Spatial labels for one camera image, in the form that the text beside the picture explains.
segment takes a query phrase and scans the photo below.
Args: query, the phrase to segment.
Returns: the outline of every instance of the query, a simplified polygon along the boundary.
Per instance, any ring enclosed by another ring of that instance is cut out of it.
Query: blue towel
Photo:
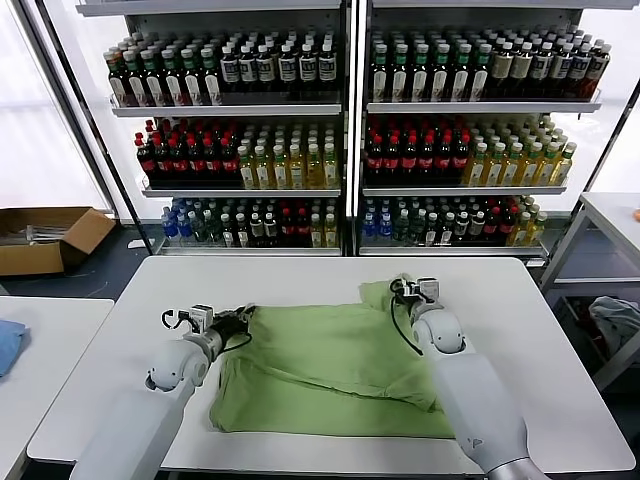
[[[18,353],[26,327],[21,323],[0,320],[0,377],[5,375]]]

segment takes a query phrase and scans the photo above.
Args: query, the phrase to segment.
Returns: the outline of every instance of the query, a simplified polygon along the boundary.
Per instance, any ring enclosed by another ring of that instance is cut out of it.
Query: white table
[[[0,318],[25,324],[25,348],[0,377],[0,479],[19,478],[31,436],[113,307],[113,300],[0,297]]]
[[[441,298],[521,405],[546,472],[629,470],[634,457],[522,263],[512,258],[151,257],[136,272],[31,441],[28,454],[72,462],[119,391],[141,389],[151,353],[176,332],[160,314],[196,303],[230,308],[358,302],[358,285],[400,272],[440,280]],[[389,341],[400,341],[390,338]],[[221,433],[212,368],[163,468],[365,475],[479,474],[452,440]]]
[[[640,222],[633,218],[633,212],[640,208],[638,193],[598,193],[586,192],[580,196],[582,208],[553,255],[549,266],[540,280],[540,290],[548,292],[554,285],[611,285],[630,286],[637,284],[637,278],[579,278],[558,279],[578,240],[587,227],[593,223],[615,246],[637,267],[640,268]],[[595,373],[593,381],[600,391],[610,385],[640,352],[640,332],[633,336],[616,354]]]

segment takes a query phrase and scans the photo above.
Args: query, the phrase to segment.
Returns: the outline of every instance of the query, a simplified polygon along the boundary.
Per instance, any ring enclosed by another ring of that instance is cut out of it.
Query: shelf
[[[482,7],[482,8],[601,8],[631,10],[638,0],[373,0],[375,8]]]
[[[208,107],[114,107],[116,117],[272,117],[339,115],[340,104],[216,105]]]
[[[340,190],[215,190],[153,189],[142,190],[147,198],[338,198]]]
[[[153,15],[163,13],[249,12],[264,10],[335,10],[340,0],[129,0],[102,1],[76,5],[85,17],[111,15]]]
[[[596,102],[402,102],[369,103],[369,113],[593,113]]]
[[[361,256],[543,257],[542,247],[360,247]]]
[[[559,195],[567,189],[560,187],[406,187],[363,188],[365,197],[468,197],[482,195]]]

